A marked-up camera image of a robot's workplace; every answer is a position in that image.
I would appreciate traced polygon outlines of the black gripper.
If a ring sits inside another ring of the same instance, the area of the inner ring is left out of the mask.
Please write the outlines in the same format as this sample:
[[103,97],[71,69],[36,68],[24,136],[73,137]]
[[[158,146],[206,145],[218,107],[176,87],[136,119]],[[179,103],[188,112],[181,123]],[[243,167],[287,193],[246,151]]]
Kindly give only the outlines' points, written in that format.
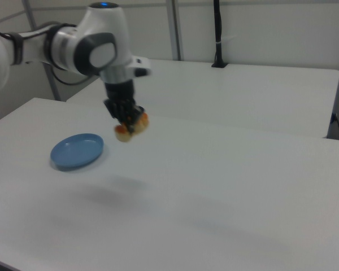
[[136,122],[145,112],[134,99],[134,82],[105,83],[107,99],[103,101],[109,113],[118,120],[117,126],[125,126],[129,134],[136,131]]

